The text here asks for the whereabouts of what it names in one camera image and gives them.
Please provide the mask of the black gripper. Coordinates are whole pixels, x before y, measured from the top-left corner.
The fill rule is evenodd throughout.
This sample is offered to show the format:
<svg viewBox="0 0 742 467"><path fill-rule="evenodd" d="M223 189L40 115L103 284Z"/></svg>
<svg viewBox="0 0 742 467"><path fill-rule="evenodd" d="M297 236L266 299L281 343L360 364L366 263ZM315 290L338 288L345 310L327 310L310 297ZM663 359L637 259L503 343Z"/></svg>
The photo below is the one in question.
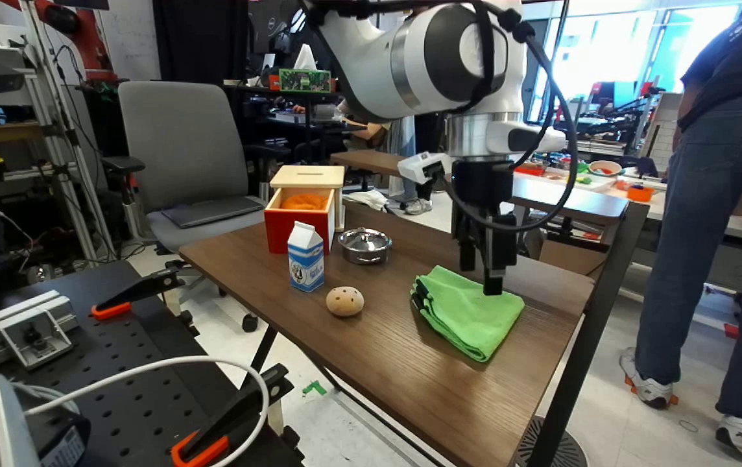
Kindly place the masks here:
<svg viewBox="0 0 742 467"><path fill-rule="evenodd" d="M513 175L507 160L460 159L452 166L455 236L460 245L460 269L476 273L476 253L482 253L482 294L503 294L502 253L516 249L516 225L503 203L512 201Z"/></svg>

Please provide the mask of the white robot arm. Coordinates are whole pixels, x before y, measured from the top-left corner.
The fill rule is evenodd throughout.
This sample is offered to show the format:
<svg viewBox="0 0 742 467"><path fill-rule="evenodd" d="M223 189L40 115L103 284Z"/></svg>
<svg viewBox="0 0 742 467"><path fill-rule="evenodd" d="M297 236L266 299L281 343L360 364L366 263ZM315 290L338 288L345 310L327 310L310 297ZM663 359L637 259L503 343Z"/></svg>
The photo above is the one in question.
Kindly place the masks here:
<svg viewBox="0 0 742 467"><path fill-rule="evenodd" d="M310 28L334 61L347 106L372 122L446 115L460 267L503 290L521 225L502 205L513 164L567 151L564 129L524 122L526 55L539 51L521 0L303 0Z"/></svg>

